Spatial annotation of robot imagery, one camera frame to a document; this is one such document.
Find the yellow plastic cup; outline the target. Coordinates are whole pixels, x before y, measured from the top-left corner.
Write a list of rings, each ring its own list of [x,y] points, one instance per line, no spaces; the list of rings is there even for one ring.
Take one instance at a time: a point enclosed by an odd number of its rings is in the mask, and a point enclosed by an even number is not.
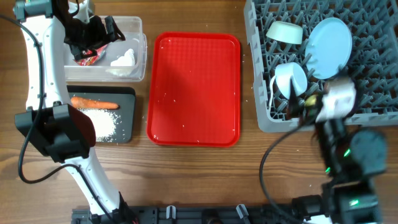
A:
[[[309,96],[304,103],[304,107],[306,108],[314,108],[317,105],[317,95],[311,95]]]

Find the red snack wrapper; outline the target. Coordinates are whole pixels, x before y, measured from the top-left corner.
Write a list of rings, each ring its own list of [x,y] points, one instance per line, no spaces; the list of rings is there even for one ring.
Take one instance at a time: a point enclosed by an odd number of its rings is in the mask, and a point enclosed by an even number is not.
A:
[[[104,45],[101,48],[96,49],[97,55],[94,55],[94,56],[88,57],[88,58],[84,58],[84,59],[81,59],[81,60],[75,60],[75,62],[79,66],[94,65],[96,62],[98,62],[99,60],[101,60],[105,56],[107,46],[108,45]]]

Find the light blue bowl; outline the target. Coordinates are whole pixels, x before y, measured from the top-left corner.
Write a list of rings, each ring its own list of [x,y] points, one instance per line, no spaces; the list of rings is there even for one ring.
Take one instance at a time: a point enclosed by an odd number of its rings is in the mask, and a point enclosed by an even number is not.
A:
[[[303,68],[295,62],[279,64],[275,68],[276,85],[282,96],[290,98],[290,81],[292,80],[295,95],[299,96],[307,90],[307,77]]]

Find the white tissue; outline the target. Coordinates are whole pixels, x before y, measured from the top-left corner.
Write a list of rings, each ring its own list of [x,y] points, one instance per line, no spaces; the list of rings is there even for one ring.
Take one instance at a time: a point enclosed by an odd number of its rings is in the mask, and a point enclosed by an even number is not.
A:
[[[111,68],[108,68],[106,71],[112,75],[125,77],[131,74],[135,64],[136,61],[134,50],[128,49],[123,56],[120,56],[117,60],[112,61]]]

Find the light blue plate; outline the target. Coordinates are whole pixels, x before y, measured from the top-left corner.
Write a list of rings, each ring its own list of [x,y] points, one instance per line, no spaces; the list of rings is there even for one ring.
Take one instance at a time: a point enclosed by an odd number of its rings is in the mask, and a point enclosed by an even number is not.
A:
[[[307,69],[314,70],[312,76],[320,80],[334,77],[347,64],[352,48],[353,38],[348,26],[335,17],[324,19],[308,38]]]

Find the orange carrot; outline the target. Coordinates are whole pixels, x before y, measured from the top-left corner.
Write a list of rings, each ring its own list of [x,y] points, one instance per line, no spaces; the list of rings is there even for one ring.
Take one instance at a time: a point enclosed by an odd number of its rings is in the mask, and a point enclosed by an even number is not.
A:
[[[119,108],[117,103],[91,100],[79,96],[73,96],[71,98],[71,103],[75,108],[78,109],[116,110]]]

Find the light green bowl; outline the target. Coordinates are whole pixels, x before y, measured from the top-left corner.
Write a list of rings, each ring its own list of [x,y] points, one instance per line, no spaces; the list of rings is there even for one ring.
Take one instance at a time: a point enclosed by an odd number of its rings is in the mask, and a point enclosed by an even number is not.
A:
[[[275,21],[266,32],[266,37],[288,44],[301,44],[303,28],[289,22]]]

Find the white rice pile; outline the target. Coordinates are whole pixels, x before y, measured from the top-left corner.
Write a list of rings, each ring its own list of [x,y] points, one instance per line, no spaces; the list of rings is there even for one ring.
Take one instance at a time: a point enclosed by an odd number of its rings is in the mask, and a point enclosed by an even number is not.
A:
[[[105,109],[79,109],[93,123],[97,142],[114,142],[116,128],[121,123],[121,116]]]

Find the white plastic spoon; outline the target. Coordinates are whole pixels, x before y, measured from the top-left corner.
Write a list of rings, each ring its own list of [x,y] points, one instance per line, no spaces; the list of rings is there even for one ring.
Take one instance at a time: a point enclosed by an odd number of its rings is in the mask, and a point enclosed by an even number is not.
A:
[[[276,76],[274,75],[271,79],[270,79],[270,84],[269,84],[269,91],[270,91],[270,98],[268,101],[268,107],[269,109],[271,109],[272,107],[272,102],[274,99],[274,82],[275,82]]]

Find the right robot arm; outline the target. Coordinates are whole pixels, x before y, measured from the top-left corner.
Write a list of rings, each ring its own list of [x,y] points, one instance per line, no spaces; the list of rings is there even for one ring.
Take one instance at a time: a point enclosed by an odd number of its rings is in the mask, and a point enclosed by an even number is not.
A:
[[[357,109],[362,89],[350,78],[328,81],[325,89],[299,104],[289,85],[288,114],[301,125],[313,125],[331,180],[321,195],[293,199],[294,217],[309,221],[324,215],[333,223],[382,223],[373,178],[386,171],[387,141],[380,131],[359,128],[348,132],[345,120]]]

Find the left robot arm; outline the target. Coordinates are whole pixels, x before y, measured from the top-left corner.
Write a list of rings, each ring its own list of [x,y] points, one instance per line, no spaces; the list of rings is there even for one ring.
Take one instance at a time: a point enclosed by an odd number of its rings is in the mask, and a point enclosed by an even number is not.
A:
[[[15,116],[24,144],[66,169],[86,197],[92,223],[137,223],[137,215],[107,178],[96,152],[91,119],[76,109],[67,89],[63,47],[75,60],[124,40],[110,16],[90,12],[87,3],[69,10],[68,1],[17,1],[12,22],[24,31],[29,92],[25,111]]]

